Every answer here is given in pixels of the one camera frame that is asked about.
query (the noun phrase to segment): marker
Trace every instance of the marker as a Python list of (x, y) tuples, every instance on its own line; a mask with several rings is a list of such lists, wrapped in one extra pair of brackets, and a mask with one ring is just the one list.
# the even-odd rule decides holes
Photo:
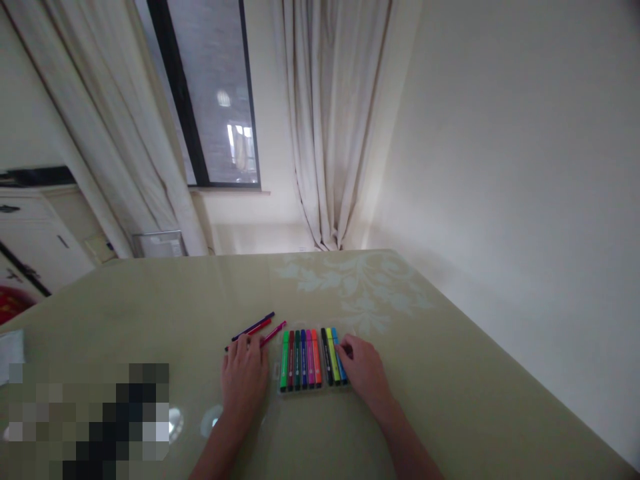
[(278, 325), (276, 328), (274, 328), (270, 334), (268, 334), (266, 337), (264, 337), (262, 340), (260, 340), (260, 348), (264, 347), (266, 342), (268, 342), (269, 340), (271, 340), (272, 338), (274, 338), (278, 332), (280, 330), (282, 330), (284, 327), (287, 326), (287, 322), (284, 321), (282, 322), (280, 325)]
[(293, 346), (295, 344), (295, 338), (293, 332), (289, 331), (289, 362), (287, 363), (287, 390), (293, 390)]
[[(334, 344), (334, 349), (335, 349), (335, 345), (339, 345), (338, 332), (336, 332), (335, 328), (331, 329), (331, 336), (333, 337), (333, 344)], [(345, 372), (345, 369), (342, 366), (342, 360), (340, 360), (340, 355), (338, 355), (337, 350), (335, 352), (335, 359), (338, 360), (338, 370), (340, 370), (340, 378), (342, 379), (342, 384), (346, 385), (346, 384), (348, 384), (349, 380), (347, 378), (347, 374)]]
[(311, 330), (311, 343), (313, 344), (313, 366), (315, 367), (315, 386), (322, 387), (322, 364), (320, 363), (320, 351), (318, 350), (318, 334)]
[(295, 331), (295, 378), (293, 384), (296, 390), (300, 390), (300, 330)]
[[(249, 330), (247, 332), (247, 335), (253, 335), (254, 333), (256, 333), (259, 330), (262, 330), (264, 327), (266, 327), (268, 324), (271, 323), (271, 319), (268, 318), (266, 320), (264, 320), (263, 322), (261, 322), (260, 324), (258, 324), (257, 327), (254, 327), (253, 330)], [(225, 351), (229, 351), (229, 346), (225, 347)]]
[(331, 370), (333, 372), (333, 381), (336, 385), (340, 385), (340, 370), (338, 370), (338, 362), (335, 359), (335, 348), (333, 348), (331, 329), (327, 329), (327, 342), (329, 343), (329, 354), (331, 355)]
[(307, 389), (307, 333), (300, 330), (300, 366), (302, 368), (302, 390)]
[(333, 374), (331, 372), (331, 355), (329, 354), (329, 345), (327, 344), (327, 330), (320, 330), (322, 334), (322, 346), (325, 353), (325, 368), (327, 369), (327, 382), (329, 386), (333, 385)]
[(313, 366), (313, 342), (311, 342), (311, 330), (307, 330), (307, 381), (309, 388), (315, 388), (315, 367)]
[(285, 332), (282, 342), (282, 365), (280, 368), (280, 391), (287, 391), (287, 361), (289, 360), (289, 332)]
[(232, 342), (235, 342), (236, 340), (238, 340), (238, 337), (240, 335), (242, 335), (243, 333), (249, 333), (251, 330), (253, 330), (254, 328), (256, 328), (258, 325), (260, 325), (262, 322), (270, 319), (272, 316), (275, 315), (275, 312), (271, 312), (270, 314), (268, 314), (266, 317), (264, 317), (262, 320), (254, 323), (252, 326), (250, 326), (248, 329), (238, 333), (234, 338), (231, 339)]

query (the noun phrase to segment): yellow marker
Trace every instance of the yellow marker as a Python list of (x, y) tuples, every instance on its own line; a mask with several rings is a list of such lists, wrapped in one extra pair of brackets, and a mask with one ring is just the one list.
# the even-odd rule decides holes
[(327, 343), (329, 344), (329, 354), (331, 356), (331, 372), (333, 374), (333, 381), (336, 385), (340, 385), (340, 370), (338, 370), (338, 360), (335, 358), (335, 348), (333, 346), (331, 329), (327, 329)]

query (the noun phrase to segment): white curtain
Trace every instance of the white curtain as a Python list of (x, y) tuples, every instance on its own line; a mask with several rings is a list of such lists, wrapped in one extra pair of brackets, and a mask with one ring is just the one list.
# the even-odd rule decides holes
[(207, 255), (134, 3), (3, 2), (80, 151), (67, 166), (118, 256), (131, 256), (132, 234), (164, 230)]
[(295, 176), (322, 250), (342, 248), (364, 175), (391, 0), (274, 0)]

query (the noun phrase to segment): glass table top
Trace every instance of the glass table top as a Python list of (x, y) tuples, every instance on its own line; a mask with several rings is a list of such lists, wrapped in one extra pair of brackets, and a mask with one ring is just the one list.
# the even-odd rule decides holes
[[(164, 441), (131, 447), (118, 472), (186, 478), (221, 412), (224, 346), (271, 311), (265, 333), (286, 321), (286, 330), (335, 327), (372, 342), (447, 478), (634, 472), (428, 280), (395, 252), (378, 250), (116, 261), (28, 310), (0, 328), (24, 329), (27, 360), (23, 382), (0, 387), (0, 427), (21, 404), (26, 422), (32, 403), (49, 404), (51, 426), (46, 436), (25, 428), (23, 441), (0, 442), (0, 477), (61, 468), (73, 442), (88, 438), (87, 422), (106, 415), (102, 403), (116, 401), (129, 364), (144, 363), (168, 364), (168, 385), (157, 385)], [(233, 475), (393, 478), (384, 438), (349, 387), (278, 393), (281, 338), (268, 344), (267, 400)], [(60, 401), (75, 411), (51, 406)], [(21, 457), (37, 461), (21, 467)]]

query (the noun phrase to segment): white cabinet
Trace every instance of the white cabinet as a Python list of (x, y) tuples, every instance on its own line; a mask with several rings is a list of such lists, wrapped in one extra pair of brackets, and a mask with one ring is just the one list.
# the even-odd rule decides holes
[(4, 255), (0, 253), (0, 287), (10, 287), (27, 294), (27, 297), (39, 302), (44, 298), (42, 293), (35, 288), (31, 282), (20, 273)]
[(90, 241), (107, 242), (76, 186), (0, 188), (0, 241), (51, 293), (100, 264)]

